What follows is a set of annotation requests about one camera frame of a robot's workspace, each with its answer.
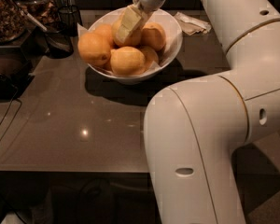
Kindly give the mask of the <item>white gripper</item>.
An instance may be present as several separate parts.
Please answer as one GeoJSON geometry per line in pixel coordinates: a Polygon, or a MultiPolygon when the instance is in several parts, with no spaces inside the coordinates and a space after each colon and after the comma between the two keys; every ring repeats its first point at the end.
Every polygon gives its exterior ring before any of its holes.
{"type": "Polygon", "coordinates": [[[133,0],[133,5],[129,5],[123,10],[123,16],[116,31],[116,39],[124,43],[137,28],[144,24],[146,13],[158,10],[165,1],[133,0]]]}

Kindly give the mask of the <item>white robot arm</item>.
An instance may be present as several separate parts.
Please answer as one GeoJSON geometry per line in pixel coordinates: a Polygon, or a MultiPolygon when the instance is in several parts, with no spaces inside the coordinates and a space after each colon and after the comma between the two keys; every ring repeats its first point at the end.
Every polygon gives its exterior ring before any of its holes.
{"type": "Polygon", "coordinates": [[[280,129],[280,13],[201,0],[230,68],[158,92],[144,141],[162,224],[245,224],[232,152],[280,129]]]}

